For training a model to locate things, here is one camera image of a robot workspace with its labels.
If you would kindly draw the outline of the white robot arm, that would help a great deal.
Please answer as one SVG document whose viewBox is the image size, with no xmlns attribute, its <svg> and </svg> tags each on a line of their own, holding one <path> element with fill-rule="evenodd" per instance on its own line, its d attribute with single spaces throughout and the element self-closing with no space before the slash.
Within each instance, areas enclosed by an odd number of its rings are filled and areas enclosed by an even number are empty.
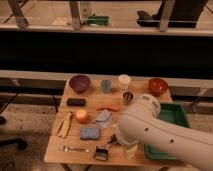
<svg viewBox="0 0 213 171">
<path fill-rule="evenodd" d="M 166 152 L 202 171 L 213 171 L 213 134 L 158 119 L 159 101 L 139 95 L 119 116 L 115 135 L 123 148 L 139 142 Z"/>
</svg>

